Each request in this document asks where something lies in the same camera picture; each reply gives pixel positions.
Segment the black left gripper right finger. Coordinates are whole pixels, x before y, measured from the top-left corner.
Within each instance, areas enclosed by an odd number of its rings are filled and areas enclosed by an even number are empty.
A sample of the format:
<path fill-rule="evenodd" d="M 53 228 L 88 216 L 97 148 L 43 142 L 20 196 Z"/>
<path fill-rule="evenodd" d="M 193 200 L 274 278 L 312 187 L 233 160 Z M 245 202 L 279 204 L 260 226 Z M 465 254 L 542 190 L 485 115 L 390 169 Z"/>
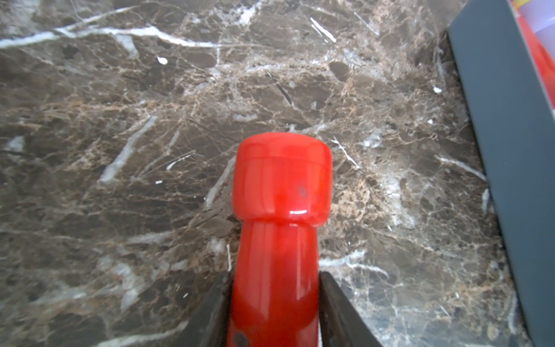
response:
<path fill-rule="evenodd" d="M 327 271 L 319 273 L 319 322 L 324 347 L 382 347 Z"/>

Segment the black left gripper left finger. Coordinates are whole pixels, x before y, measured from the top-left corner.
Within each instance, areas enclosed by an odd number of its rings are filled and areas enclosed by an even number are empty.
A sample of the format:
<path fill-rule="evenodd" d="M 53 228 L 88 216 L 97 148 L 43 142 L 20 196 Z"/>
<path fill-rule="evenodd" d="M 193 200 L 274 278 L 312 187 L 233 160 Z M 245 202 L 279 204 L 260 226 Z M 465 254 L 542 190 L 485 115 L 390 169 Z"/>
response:
<path fill-rule="evenodd" d="M 220 273 L 185 329 L 173 342 L 175 347 L 226 346 L 234 273 Z"/>

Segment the red flashlight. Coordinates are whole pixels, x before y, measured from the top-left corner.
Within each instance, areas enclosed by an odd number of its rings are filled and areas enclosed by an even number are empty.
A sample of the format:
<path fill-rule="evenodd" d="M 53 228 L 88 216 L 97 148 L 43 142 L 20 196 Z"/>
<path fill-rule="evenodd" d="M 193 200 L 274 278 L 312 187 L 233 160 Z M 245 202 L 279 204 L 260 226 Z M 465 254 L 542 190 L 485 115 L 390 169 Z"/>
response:
<path fill-rule="evenodd" d="M 519 12 L 517 12 L 517 21 L 549 97 L 551 108 L 554 109 L 554 60 Z"/>
<path fill-rule="evenodd" d="M 228 346 L 316 346 L 317 230 L 330 214 L 332 154 L 302 134 L 258 134 L 236 156 L 241 221 Z"/>

